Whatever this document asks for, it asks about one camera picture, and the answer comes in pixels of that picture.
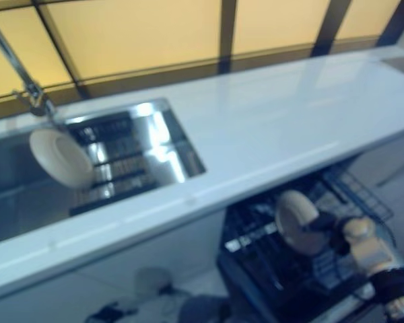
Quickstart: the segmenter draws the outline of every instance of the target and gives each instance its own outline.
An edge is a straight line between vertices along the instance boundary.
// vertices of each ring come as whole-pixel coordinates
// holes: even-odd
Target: cabinet
[[[162,267],[182,283],[215,266],[224,211],[160,234],[78,271],[0,299],[0,323],[83,323],[106,304],[133,294],[135,273]]]

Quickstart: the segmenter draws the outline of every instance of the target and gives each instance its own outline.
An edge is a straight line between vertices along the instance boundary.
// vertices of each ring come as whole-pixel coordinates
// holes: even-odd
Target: dishwasher rack
[[[318,209],[338,217],[370,217],[395,244],[385,224],[393,212],[341,164],[232,205],[226,215],[219,267],[247,298],[258,295],[253,303],[258,303],[260,312],[275,312],[275,320],[268,322],[309,322],[367,282],[351,256],[338,257],[327,247],[309,258],[286,246],[275,224],[275,204],[290,189],[303,192]],[[298,312],[306,311],[302,318],[295,317],[296,306],[300,306]]]

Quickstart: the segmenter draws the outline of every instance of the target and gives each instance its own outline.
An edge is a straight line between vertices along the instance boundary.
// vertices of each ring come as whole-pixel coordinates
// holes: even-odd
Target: sink basin
[[[205,172],[164,99],[65,125],[94,164],[94,185],[72,190],[55,182],[34,159],[30,132],[0,139],[0,241]]]

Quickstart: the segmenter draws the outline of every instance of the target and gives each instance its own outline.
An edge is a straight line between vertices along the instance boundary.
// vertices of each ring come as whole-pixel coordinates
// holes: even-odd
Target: beige plate
[[[30,135],[30,149],[43,169],[61,184],[71,188],[92,185],[93,165],[69,135],[54,129],[35,130]]]

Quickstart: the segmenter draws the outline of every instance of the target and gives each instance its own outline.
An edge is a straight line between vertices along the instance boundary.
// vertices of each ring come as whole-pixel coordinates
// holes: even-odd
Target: wire rack
[[[357,273],[349,256],[339,258],[327,248],[309,258],[291,252],[284,244],[275,224],[275,204],[289,189],[303,192],[320,210],[338,217],[366,215],[387,227],[385,221],[393,216],[353,175],[340,165],[332,166],[231,206],[224,226],[224,252],[277,305],[293,298],[302,288],[314,291],[312,297],[319,303],[332,301],[327,300],[329,294],[334,289],[344,289],[341,285],[357,288],[350,283]]]

